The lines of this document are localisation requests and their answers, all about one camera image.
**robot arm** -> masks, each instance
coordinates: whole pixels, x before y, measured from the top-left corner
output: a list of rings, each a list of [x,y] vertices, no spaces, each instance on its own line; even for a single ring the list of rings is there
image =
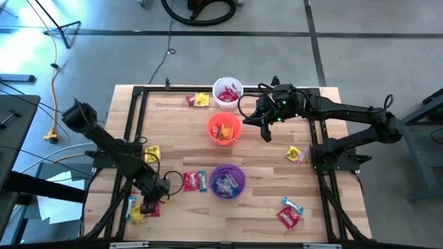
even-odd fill
[[[324,155],[323,159],[329,161],[336,160],[346,149],[375,141],[393,143],[402,137],[399,119],[391,112],[386,111],[392,104],[392,95],[386,98],[384,108],[358,107],[332,102],[330,99],[315,95],[310,91],[297,89],[291,84],[280,85],[275,78],[273,85],[275,87],[272,88],[265,84],[259,84],[259,89],[264,86],[266,90],[258,96],[255,112],[243,120],[246,125],[260,127],[261,136],[266,142],[271,141],[269,125],[298,116],[310,120],[334,118],[371,125],[366,130],[338,140],[335,138],[326,139],[321,150]]]
[[[160,178],[144,160],[142,144],[129,143],[113,138],[97,124],[97,112],[89,104],[75,104],[63,114],[63,122],[69,129],[83,134],[111,157],[128,181],[137,187],[143,196],[145,212],[153,212],[154,204],[169,194],[170,180]]]

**wooden table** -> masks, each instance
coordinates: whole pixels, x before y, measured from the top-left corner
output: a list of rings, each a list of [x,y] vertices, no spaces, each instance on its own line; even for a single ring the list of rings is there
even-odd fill
[[[115,88],[106,123],[106,130],[115,138],[123,137],[132,88],[132,85],[117,85]],[[324,87],[320,92],[340,102],[337,88]],[[242,134],[234,145],[220,147],[206,133],[210,116],[220,111],[215,102],[211,98],[208,108],[188,107],[185,95],[150,93],[148,97],[142,136],[147,138],[147,145],[161,146],[161,173],[173,169],[179,172],[205,170],[209,176],[216,166],[232,163],[246,174],[246,189],[233,201],[218,199],[209,190],[206,193],[180,192],[171,197],[171,203],[161,206],[160,217],[148,218],[142,225],[129,222],[125,240],[326,242],[318,179],[311,168],[308,150],[311,144],[308,121],[293,118],[271,126],[272,141],[268,143],[260,137],[258,127],[243,125]],[[134,120],[138,118],[139,102]],[[255,99],[244,98],[242,106],[245,113],[252,113]],[[242,120],[238,111],[235,114]],[[344,121],[327,120],[326,124],[330,137],[347,135]],[[301,166],[284,157],[292,144],[308,151]],[[92,229],[108,208],[115,174],[114,169],[103,170],[92,183],[86,204],[85,232]],[[173,192],[181,181],[173,175],[171,181]],[[344,210],[360,231],[370,237],[359,182],[349,172],[337,172],[337,181]],[[138,189],[132,188],[132,195],[140,200],[139,193]],[[288,231],[276,218],[284,207],[283,196],[305,207],[305,213],[293,231]],[[120,209],[114,219],[112,234],[118,227],[119,216]],[[332,221],[338,234],[333,211]]]

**black hose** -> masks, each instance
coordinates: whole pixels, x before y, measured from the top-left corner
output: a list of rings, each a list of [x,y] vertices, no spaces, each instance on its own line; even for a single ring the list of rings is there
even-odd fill
[[[195,21],[195,19],[200,14],[200,12],[208,4],[214,3],[216,1],[222,1],[224,3],[227,3],[230,6],[230,10],[226,15],[224,15],[223,17],[218,17],[216,19],[212,19],[212,20]],[[161,0],[161,4],[165,8],[165,10],[169,14],[169,16],[174,18],[176,21],[183,23],[185,25],[189,25],[189,26],[212,26],[212,25],[221,24],[222,22],[228,21],[235,14],[235,10],[237,9],[237,4],[235,3],[234,0],[203,0],[197,6],[197,8],[192,12],[192,16],[190,17],[190,19],[185,19],[185,18],[180,17],[179,15],[175,14],[174,11],[172,11],[171,8],[169,7],[168,3],[166,2],[166,0]]]

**gray floor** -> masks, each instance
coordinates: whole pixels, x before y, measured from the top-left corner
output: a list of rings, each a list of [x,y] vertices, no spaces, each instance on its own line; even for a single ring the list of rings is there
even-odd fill
[[[77,19],[82,28],[100,30],[167,30],[170,18],[158,0],[141,8],[133,1],[57,0],[41,1],[60,24]],[[174,9],[189,15],[184,0],[175,0]],[[353,33],[443,33],[443,2],[439,0],[311,0],[318,32]],[[49,79],[53,62],[50,38],[25,1],[10,0],[7,10],[15,19],[0,14],[0,28],[23,27],[18,33],[0,35],[0,71],[32,73],[34,84],[13,84],[38,94],[51,104]],[[202,17],[225,10],[213,4]],[[307,32],[303,0],[245,0],[228,22],[210,28],[191,28],[175,23],[173,30],[284,31]],[[73,98],[88,102],[105,120],[115,84],[145,84],[163,57],[167,37],[87,36],[74,39],[67,50],[57,38],[58,64],[62,70],[55,80],[59,109],[73,104]],[[442,39],[318,39],[328,86],[340,89],[343,102],[381,106],[387,94],[395,95],[390,110],[399,118],[415,110],[423,98],[443,86]],[[316,67],[308,37],[173,37],[176,55],[168,56],[154,83],[210,84],[232,76],[244,84],[270,82],[278,75],[296,86],[318,86]],[[71,142],[59,130],[58,145],[42,141],[51,119],[38,111],[23,149],[39,155],[68,145],[87,142],[68,131]],[[349,132],[364,125],[348,124]],[[58,156],[76,154],[93,146],[72,149]],[[361,168],[363,195],[373,237],[379,241],[408,245],[443,246],[443,201],[408,203],[405,195],[418,190],[420,182],[403,141],[393,145],[372,144],[359,149],[373,159]],[[36,158],[20,154],[16,170]],[[84,163],[88,159],[71,162]],[[34,174],[36,169],[29,170]],[[10,221],[1,243],[9,243],[18,212]],[[26,237],[27,242],[37,238]]]

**white paper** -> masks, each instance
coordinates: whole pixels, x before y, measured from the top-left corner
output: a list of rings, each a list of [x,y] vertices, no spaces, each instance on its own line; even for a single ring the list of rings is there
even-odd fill
[[[57,183],[63,184],[69,187],[75,187],[79,190],[84,189],[84,180],[72,181],[71,172],[63,172],[54,176],[48,181],[59,181],[63,179],[68,179],[65,181],[59,181]],[[48,197],[38,196],[37,197],[40,209],[40,216],[42,220],[49,218],[49,223],[60,223],[65,221],[73,221],[80,219],[82,216],[82,203],[76,203],[73,201],[63,201],[59,199],[52,199]]]

